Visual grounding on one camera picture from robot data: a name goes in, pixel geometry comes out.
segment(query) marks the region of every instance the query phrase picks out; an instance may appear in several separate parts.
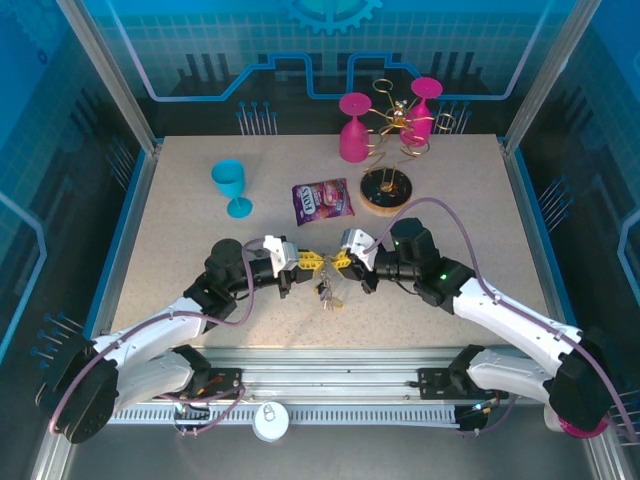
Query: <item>white round container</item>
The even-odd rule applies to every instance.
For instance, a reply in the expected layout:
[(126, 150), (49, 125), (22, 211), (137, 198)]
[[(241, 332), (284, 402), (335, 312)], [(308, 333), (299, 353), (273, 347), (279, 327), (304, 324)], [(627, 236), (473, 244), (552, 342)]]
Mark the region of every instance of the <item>white round container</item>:
[(289, 428), (289, 413), (276, 402), (260, 405), (253, 419), (253, 431), (260, 440), (275, 442), (281, 439)]

